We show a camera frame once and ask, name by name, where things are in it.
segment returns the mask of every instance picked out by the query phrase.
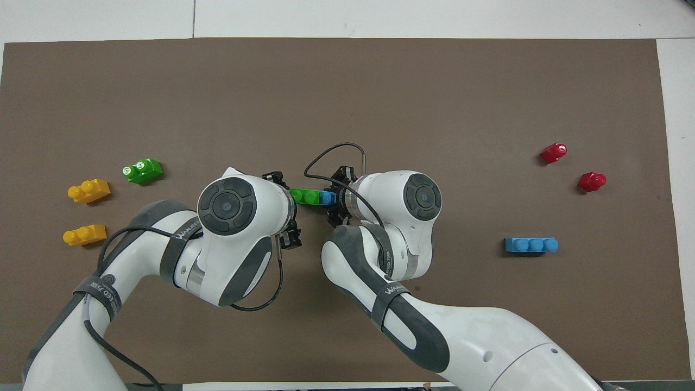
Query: blue 1x3 brick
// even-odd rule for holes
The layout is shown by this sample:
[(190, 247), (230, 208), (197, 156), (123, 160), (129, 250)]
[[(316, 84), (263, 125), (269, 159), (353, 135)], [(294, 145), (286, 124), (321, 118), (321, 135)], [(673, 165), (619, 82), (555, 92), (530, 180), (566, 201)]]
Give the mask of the blue 1x3 brick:
[(554, 237), (505, 238), (505, 250), (508, 253), (554, 253), (557, 247)]

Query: blue lego brick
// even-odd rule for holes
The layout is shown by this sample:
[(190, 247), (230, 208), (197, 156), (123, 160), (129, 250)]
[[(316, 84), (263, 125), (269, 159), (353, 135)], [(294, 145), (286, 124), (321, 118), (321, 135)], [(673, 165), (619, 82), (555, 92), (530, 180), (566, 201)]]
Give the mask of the blue lego brick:
[(319, 191), (318, 204), (325, 207), (332, 207), (336, 203), (336, 194), (332, 191)]
[(557, 247), (554, 237), (505, 238), (505, 251), (508, 253), (554, 253)]

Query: red lego brick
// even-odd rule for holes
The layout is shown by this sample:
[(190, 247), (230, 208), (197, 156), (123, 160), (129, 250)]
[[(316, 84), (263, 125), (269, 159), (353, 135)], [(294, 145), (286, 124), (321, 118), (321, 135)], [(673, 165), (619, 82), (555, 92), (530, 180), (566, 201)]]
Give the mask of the red lego brick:
[(540, 156), (547, 164), (555, 163), (560, 160), (567, 153), (567, 147), (564, 144), (555, 143), (546, 148), (541, 152)]
[(584, 189), (584, 191), (597, 191), (606, 184), (606, 176), (604, 174), (598, 174), (594, 171), (582, 175), (577, 183), (577, 186)]

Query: lego brick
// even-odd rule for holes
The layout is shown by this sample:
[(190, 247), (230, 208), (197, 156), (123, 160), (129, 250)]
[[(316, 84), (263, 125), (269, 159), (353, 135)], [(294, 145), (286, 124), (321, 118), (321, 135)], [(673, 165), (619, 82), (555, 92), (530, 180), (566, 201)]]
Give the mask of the lego brick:
[(63, 234), (63, 241), (70, 246), (84, 246), (104, 239), (106, 239), (106, 227), (99, 224), (65, 231)]
[(558, 243), (554, 237), (507, 237), (505, 251), (508, 253), (554, 253)]
[(547, 164), (550, 164), (560, 160), (560, 158), (566, 153), (567, 147), (564, 144), (555, 143), (549, 145), (543, 152), (541, 152), (540, 157), (542, 157)]
[(81, 204), (88, 204), (108, 194), (111, 194), (111, 190), (108, 188), (108, 182), (102, 179), (84, 181), (81, 185), (71, 186), (67, 190), (67, 196), (72, 198), (74, 202), (79, 202)]
[(604, 184), (606, 184), (606, 176), (604, 174), (595, 173), (594, 171), (582, 175), (579, 182), (577, 182), (577, 186), (587, 193), (599, 190)]
[(128, 179), (128, 182), (136, 184), (144, 184), (162, 174), (161, 164), (154, 159), (138, 160), (132, 166), (123, 167), (123, 176)]
[(336, 203), (336, 194), (332, 191), (291, 188), (290, 195), (297, 204), (329, 207)]

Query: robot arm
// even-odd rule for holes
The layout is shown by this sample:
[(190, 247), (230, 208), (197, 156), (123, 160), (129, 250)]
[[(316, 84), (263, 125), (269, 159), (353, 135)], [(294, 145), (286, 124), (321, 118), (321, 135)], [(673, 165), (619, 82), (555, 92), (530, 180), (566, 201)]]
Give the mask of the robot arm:
[[(103, 336), (145, 276), (160, 275), (217, 306), (246, 297), (268, 265), (272, 235), (284, 234), (282, 248), (301, 244), (286, 231), (296, 228), (295, 204), (281, 174), (274, 174), (279, 173), (268, 175), (271, 182), (228, 169), (203, 190), (198, 213), (173, 200), (143, 209), (131, 226), (171, 235), (136, 230), (121, 239), (106, 258), (108, 266), (85, 279), (30, 352), (22, 370), (23, 390), (125, 391), (85, 320)], [(200, 230), (202, 237), (196, 234)], [(106, 299), (98, 301), (98, 296)]]
[(329, 280), (411, 360), (467, 390), (581, 390), (600, 386), (530, 322), (500, 308), (462, 308), (414, 298), (398, 281), (424, 274), (441, 193), (426, 175), (366, 175), (338, 198), (362, 226), (337, 227), (323, 246)]

